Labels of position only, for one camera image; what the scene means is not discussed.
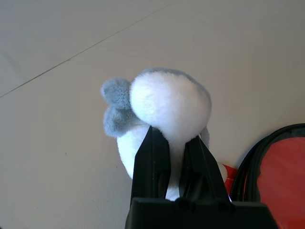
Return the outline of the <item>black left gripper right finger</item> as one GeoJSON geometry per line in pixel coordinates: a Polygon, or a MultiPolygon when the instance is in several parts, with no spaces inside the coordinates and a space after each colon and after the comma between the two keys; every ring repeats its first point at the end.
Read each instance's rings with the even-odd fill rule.
{"type": "Polygon", "coordinates": [[[231,202],[219,166],[199,136],[185,144],[180,197],[191,201],[231,202]]]}

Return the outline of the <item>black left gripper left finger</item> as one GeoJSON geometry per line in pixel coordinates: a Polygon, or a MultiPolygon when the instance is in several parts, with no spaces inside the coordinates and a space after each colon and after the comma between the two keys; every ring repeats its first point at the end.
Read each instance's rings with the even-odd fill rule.
{"type": "Polygon", "coordinates": [[[135,156],[131,197],[165,198],[170,175],[168,141],[158,129],[149,127],[135,156]]]}

